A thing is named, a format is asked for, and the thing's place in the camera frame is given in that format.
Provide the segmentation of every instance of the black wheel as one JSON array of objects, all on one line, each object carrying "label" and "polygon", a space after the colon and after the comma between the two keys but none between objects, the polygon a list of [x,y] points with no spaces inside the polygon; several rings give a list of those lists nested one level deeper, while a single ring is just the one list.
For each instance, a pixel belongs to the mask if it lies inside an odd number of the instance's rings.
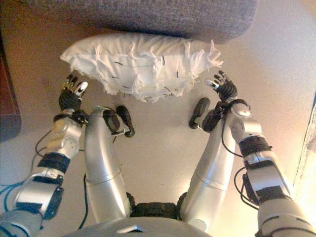
[{"label": "black wheel", "polygon": [[196,120],[196,118],[202,116],[202,114],[208,109],[210,103],[211,103],[210,100],[206,97],[203,97],[198,101],[196,107],[194,108],[192,117],[189,121],[189,127],[191,129],[198,128],[198,124],[195,123],[194,121]]},{"label": "black wheel", "polygon": [[129,111],[127,109],[127,107],[125,107],[124,105],[120,105],[117,107],[117,115],[119,115],[123,122],[125,123],[125,125],[127,125],[129,127],[129,132],[125,133],[126,137],[132,137],[135,135],[135,130],[132,124],[132,118],[129,114]]}]

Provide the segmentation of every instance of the gray couch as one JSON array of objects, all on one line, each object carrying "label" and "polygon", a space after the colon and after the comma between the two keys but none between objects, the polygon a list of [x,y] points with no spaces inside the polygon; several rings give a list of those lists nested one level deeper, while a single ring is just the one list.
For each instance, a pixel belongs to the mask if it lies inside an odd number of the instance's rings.
[{"label": "gray couch", "polygon": [[251,25],[258,0],[23,0],[48,18],[225,43]]}]

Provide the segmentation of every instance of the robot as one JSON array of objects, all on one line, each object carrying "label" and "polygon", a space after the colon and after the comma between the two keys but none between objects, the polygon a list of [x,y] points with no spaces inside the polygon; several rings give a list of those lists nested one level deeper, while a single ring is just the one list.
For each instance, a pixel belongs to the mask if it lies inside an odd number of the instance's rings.
[{"label": "robot", "polygon": [[[97,225],[68,236],[181,236],[207,237],[230,179],[234,155],[243,158],[246,174],[243,188],[249,205],[258,209],[256,237],[312,237],[315,231],[298,204],[291,198],[277,157],[252,118],[250,106],[237,98],[230,78],[219,71],[205,83],[221,99],[209,110],[202,98],[189,121],[192,129],[210,134],[194,171],[188,191],[177,203],[139,203],[126,192],[118,160],[113,155],[117,136],[135,134],[125,106],[116,110],[95,107],[88,116],[80,110],[87,82],[77,86],[70,75],[59,97],[61,113],[54,125],[45,155],[24,181],[14,199],[14,209],[0,216],[1,236],[35,237],[42,220],[53,218],[62,199],[63,177],[79,151],[82,126],[85,129],[86,190]],[[235,143],[242,155],[235,154]]]}]

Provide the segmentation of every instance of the fluffy pillow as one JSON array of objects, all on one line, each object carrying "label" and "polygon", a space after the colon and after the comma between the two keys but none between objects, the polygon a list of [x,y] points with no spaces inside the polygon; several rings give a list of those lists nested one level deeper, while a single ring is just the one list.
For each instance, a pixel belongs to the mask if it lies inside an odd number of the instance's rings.
[{"label": "fluffy pillow", "polygon": [[71,71],[100,81],[109,94],[156,102],[190,91],[201,72],[223,63],[219,55],[213,41],[126,33],[77,41],[60,58]]}]

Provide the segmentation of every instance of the floor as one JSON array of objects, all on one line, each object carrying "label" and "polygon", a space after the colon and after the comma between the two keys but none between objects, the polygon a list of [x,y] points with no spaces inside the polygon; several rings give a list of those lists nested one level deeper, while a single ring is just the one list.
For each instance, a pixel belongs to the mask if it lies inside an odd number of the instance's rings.
[{"label": "floor", "polygon": [[[298,167],[316,88],[315,29],[313,1],[259,1],[251,29],[228,44],[217,45],[224,60],[223,70],[234,80],[239,97],[251,105],[254,117],[261,123],[267,141],[273,145],[291,181]],[[1,33],[21,111],[22,130],[15,139],[0,144],[0,184],[27,177],[34,145],[50,130],[52,119],[59,112],[60,86],[70,73],[69,66],[59,56],[77,40],[110,32],[69,22],[51,22],[15,3],[1,1]],[[218,68],[212,68],[200,80],[212,77],[217,71]],[[136,202],[176,202],[187,190],[208,139],[207,133],[189,129],[190,113],[204,96],[210,98],[211,107],[215,106],[216,94],[198,83],[182,97],[152,104],[132,96],[107,95],[97,81],[82,76],[80,79],[89,82],[82,103],[86,112],[96,105],[123,104],[132,115],[136,135],[117,139],[115,151],[127,190]],[[45,221],[40,237],[61,236],[78,228],[84,215],[83,159],[83,154],[79,154],[72,160],[58,215]],[[242,160],[236,158],[232,174],[240,167]],[[231,182],[210,234],[253,236],[257,232],[256,216],[256,211],[240,201]],[[94,223],[90,212],[85,226]]]}]

